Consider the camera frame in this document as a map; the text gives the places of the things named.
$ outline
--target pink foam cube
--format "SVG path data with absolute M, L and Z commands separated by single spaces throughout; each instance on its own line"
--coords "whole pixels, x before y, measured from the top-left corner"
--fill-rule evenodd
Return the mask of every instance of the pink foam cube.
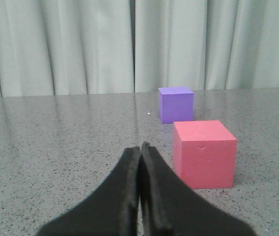
M 173 164 L 191 188 L 233 187 L 237 139 L 219 120 L 174 122 Z

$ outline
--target white curtain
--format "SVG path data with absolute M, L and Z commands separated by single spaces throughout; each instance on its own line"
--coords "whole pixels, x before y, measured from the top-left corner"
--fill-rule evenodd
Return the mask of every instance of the white curtain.
M 0 0 L 0 96 L 279 87 L 279 0 Z

